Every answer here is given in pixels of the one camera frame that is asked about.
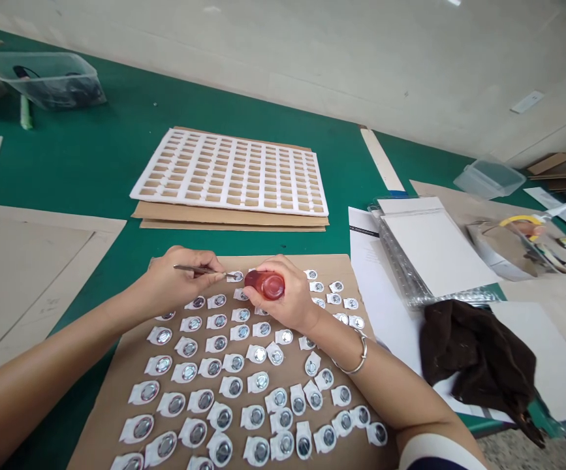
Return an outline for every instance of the red bottle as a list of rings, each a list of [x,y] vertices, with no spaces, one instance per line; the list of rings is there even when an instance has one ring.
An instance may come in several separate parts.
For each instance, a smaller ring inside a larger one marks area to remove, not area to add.
[[[285,292],[285,280],[280,274],[269,271],[250,271],[244,284],[254,287],[267,300],[276,300]]]

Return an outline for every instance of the left hand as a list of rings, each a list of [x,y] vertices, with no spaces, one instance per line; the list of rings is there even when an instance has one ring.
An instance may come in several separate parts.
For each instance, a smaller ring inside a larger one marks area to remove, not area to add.
[[[174,269],[175,264],[210,268],[218,274],[194,275],[193,272]],[[150,269],[127,292],[136,301],[147,305],[149,318],[182,309],[206,288],[224,279],[224,266],[213,251],[171,247],[165,255],[152,262]]]

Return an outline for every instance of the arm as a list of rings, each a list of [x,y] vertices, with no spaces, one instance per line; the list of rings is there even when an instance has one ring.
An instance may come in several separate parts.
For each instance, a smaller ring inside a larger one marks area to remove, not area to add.
[[[211,251],[170,248],[124,292],[0,367],[0,466],[122,334],[183,307],[223,278],[194,278],[175,264],[224,271]]]
[[[285,293],[279,300],[269,302],[252,287],[246,287],[244,292],[255,306],[311,338],[342,369],[353,370],[359,365],[363,352],[359,335],[311,301],[302,271],[282,255],[257,269],[281,274]],[[434,433],[458,443],[486,465],[470,431],[433,388],[376,342],[367,339],[366,343],[365,364],[350,378],[385,423],[396,430],[400,452],[412,437]]]

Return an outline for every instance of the green table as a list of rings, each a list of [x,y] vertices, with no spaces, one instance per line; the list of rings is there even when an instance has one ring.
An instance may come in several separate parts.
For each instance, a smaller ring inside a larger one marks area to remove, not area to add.
[[[62,50],[2,31],[0,39],[2,51]],[[218,255],[350,253],[348,206],[363,209],[387,194],[354,123],[84,57],[98,70],[108,104],[68,112],[34,106],[35,129],[24,131],[19,99],[0,100],[0,205],[128,219],[55,331],[125,289],[151,257],[171,245],[213,249]],[[139,229],[138,220],[129,219],[136,202],[128,194],[161,137],[175,125],[310,147],[319,156],[331,225],[323,233]],[[472,161],[385,134],[378,137],[411,194],[409,179],[453,187],[453,179]],[[502,202],[541,209],[522,191]],[[113,352],[76,383],[8,466],[67,466]],[[540,409],[535,414],[545,421]],[[475,433],[502,427],[474,416],[462,419]]]

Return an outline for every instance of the silver bracelet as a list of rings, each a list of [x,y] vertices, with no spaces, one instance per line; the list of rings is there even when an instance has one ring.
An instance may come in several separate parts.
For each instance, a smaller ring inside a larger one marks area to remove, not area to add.
[[[339,367],[337,362],[335,362],[335,360],[333,359],[333,363],[337,367],[339,367],[339,370],[344,372],[344,374],[348,374],[348,375],[352,375],[353,373],[359,372],[363,367],[363,365],[366,363],[366,358],[368,357],[368,344],[366,343],[367,336],[361,330],[357,330],[356,328],[353,328],[353,330],[359,333],[359,336],[361,337],[361,342],[363,343],[363,354],[361,354],[361,363],[356,367],[356,369],[353,369],[351,371],[345,371],[344,369]]]

